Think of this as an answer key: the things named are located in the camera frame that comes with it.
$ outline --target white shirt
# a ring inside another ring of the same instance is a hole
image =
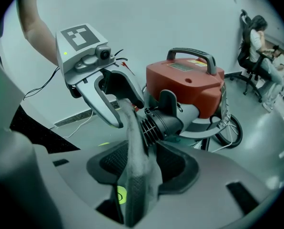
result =
[[[252,29],[250,32],[250,56],[249,60],[251,62],[257,62],[260,55],[256,52],[262,46],[261,35],[257,33],[256,30]]]
[[[284,65],[284,55],[283,54],[280,54],[280,56],[274,58],[273,60],[273,65],[275,68],[277,68],[280,64]],[[284,77],[284,68],[278,72],[281,77]]]

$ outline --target vacuum cleaner handle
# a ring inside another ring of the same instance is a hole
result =
[[[186,54],[190,54],[190,55],[194,55],[194,56],[198,56],[200,58],[203,58],[207,61],[207,71],[209,74],[215,75],[216,74],[216,63],[215,63],[215,59],[212,55],[197,50],[197,49],[192,49],[192,48],[172,48],[169,50],[168,54],[167,54],[167,60],[174,60],[176,57],[176,53],[186,53]]]

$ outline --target office chair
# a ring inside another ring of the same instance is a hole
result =
[[[247,12],[245,10],[242,10],[242,13],[240,15],[240,21],[241,21],[241,28],[243,30],[242,36],[243,36],[243,39],[244,39],[246,29],[251,22],[251,19],[249,18],[249,16],[247,15]],[[237,61],[238,61],[239,65],[247,70],[249,77],[245,77],[245,76],[241,75],[241,73],[232,73],[232,74],[227,75],[227,77],[230,78],[231,81],[234,78],[237,78],[237,79],[240,79],[240,80],[246,82],[246,89],[243,92],[244,95],[247,94],[249,85],[251,87],[253,87],[253,89],[255,90],[255,92],[256,92],[256,94],[259,98],[259,102],[261,103],[262,102],[262,95],[261,95],[260,91],[257,89],[254,82],[251,81],[251,79],[254,75],[254,79],[256,81],[258,80],[258,76],[262,77],[265,80],[271,80],[271,75],[268,73],[268,71],[264,70],[261,67],[261,63],[262,63],[264,58],[267,58],[270,61],[272,61],[272,58],[270,58],[269,56],[267,56],[266,54],[264,54],[260,51],[257,51],[257,53],[260,54],[258,61],[257,62],[251,62],[249,60],[249,54],[250,54],[249,49],[250,49],[250,45],[245,44],[244,40],[243,40],[242,45],[241,45],[241,52],[237,57]]]

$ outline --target white cable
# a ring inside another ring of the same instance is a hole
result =
[[[220,148],[218,148],[218,149],[212,151],[211,153],[215,153],[215,152],[217,152],[217,151],[219,151],[219,150],[222,150],[222,149],[224,149],[225,147],[228,147],[228,146],[230,146],[230,145],[233,143],[233,138],[232,138],[232,133],[231,133],[231,128],[232,128],[231,126],[232,126],[232,124],[230,124],[230,120],[231,120],[231,114],[229,115],[229,121],[228,121],[228,123],[227,123],[227,125],[228,125],[228,127],[229,127],[229,133],[230,133],[230,136],[231,136],[231,143],[229,143],[229,144],[226,145],[226,146],[220,147]]]
[[[93,111],[92,111],[92,114],[91,114],[91,116],[89,117],[88,120],[86,120],[84,123],[81,123],[81,124],[79,125],[79,127],[78,127],[74,132],[71,133],[71,135],[69,135],[69,136],[63,136],[63,138],[69,138],[69,137],[71,137],[74,133],[77,132],[77,130],[78,130],[82,125],[86,124],[86,123],[91,119],[92,116],[93,116]]]

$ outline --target jeans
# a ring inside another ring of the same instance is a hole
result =
[[[271,75],[271,80],[266,81],[265,84],[259,88],[259,91],[262,96],[264,96],[270,88],[274,85],[271,94],[268,96],[265,103],[272,107],[279,92],[282,90],[283,87],[283,79],[280,76],[278,70],[274,67],[274,65],[269,61],[269,59],[264,59],[262,61],[261,67],[268,71],[268,73]]]

